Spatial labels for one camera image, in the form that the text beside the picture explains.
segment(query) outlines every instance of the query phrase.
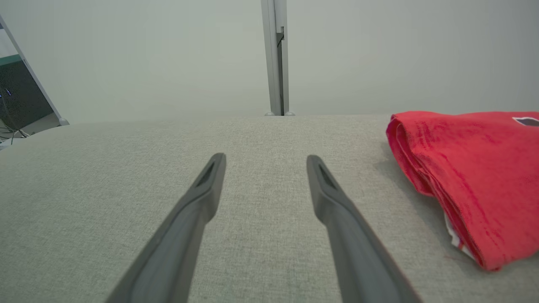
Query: black cable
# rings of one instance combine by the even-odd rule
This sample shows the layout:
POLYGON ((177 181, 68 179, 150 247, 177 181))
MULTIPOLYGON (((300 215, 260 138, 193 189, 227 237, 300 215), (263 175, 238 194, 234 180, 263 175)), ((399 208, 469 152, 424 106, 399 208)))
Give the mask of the black cable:
POLYGON ((1 86, 0 86, 0 92, 2 92, 2 94, 0 94, 0 98, 2 98, 2 103, 4 104, 5 113, 8 115, 9 120, 11 120, 11 123, 13 124, 13 127, 15 127, 19 131, 19 133, 20 133, 20 135, 22 137, 26 138, 26 136, 23 134, 23 132, 20 130, 20 128, 17 128, 17 126, 15 125, 15 120, 13 120, 13 117, 11 117, 11 115, 9 114, 8 107, 5 104, 4 89, 1 86))

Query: black object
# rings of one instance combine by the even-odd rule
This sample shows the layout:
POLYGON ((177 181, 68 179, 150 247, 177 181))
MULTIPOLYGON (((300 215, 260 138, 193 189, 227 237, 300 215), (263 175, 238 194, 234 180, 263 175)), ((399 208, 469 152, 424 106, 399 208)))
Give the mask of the black object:
POLYGON ((343 302, 420 302, 318 156, 307 157, 314 212, 326 226, 343 302))
POLYGON ((0 65, 0 86, 0 102, 5 102, 5 107, 0 104, 0 120, 6 126, 20 129, 53 113, 23 61, 0 65))
POLYGON ((202 233, 217 211, 225 168, 225 154, 210 158, 108 302, 187 302, 202 233))

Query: floor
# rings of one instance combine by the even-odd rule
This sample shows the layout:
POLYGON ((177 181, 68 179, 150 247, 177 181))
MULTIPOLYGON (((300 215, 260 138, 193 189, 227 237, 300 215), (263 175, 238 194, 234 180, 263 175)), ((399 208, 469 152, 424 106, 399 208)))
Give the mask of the floor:
MULTIPOLYGON (((36 122, 34 123, 31 123, 25 127, 23 127, 23 131, 28 133, 29 135, 33 135, 35 133, 39 133, 39 132, 42 132, 46 129, 49 129, 49 128, 54 128, 54 127, 57 127, 60 125, 60 122, 58 121, 58 118, 56 117, 56 115, 54 113, 50 114, 50 115, 47 115, 39 120, 37 120, 36 122)), ((4 127, 4 123, 2 123, 2 121, 0 120, 0 127, 4 127)), ((7 132, 7 130, 5 129, 0 129, 0 133, 5 133, 7 132)), ((12 137, 12 134, 0 134, 1 137, 9 137, 11 138, 12 137)), ((15 135, 15 138, 20 138, 21 135, 20 134, 16 134, 15 135)))

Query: cable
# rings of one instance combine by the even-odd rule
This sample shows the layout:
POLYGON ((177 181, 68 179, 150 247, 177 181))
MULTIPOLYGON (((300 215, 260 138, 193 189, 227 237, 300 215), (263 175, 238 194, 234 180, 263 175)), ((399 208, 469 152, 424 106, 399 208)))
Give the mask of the cable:
MULTIPOLYGON (((2 92, 2 94, 4 93, 4 89, 0 86, 0 92, 2 92)), ((20 131, 20 128, 18 128, 16 125, 15 125, 15 121, 13 120, 13 117, 11 117, 11 115, 9 114, 9 111, 8 111, 8 107, 7 105, 5 104, 5 97, 3 95, 0 94, 0 98, 2 98, 2 103, 4 104, 4 109, 5 109, 5 113, 8 115, 8 118, 9 120, 11 120, 11 123, 13 124, 13 127, 15 127, 17 129, 18 132, 20 132, 21 136, 23 137, 27 137, 24 135, 23 132, 20 131)))

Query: red towel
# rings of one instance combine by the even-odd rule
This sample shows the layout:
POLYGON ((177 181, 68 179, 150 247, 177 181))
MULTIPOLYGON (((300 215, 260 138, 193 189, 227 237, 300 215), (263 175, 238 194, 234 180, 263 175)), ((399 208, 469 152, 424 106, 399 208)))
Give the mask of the red towel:
POLYGON ((539 113, 406 112, 386 134, 400 168, 438 199, 481 267, 539 250, 539 113))

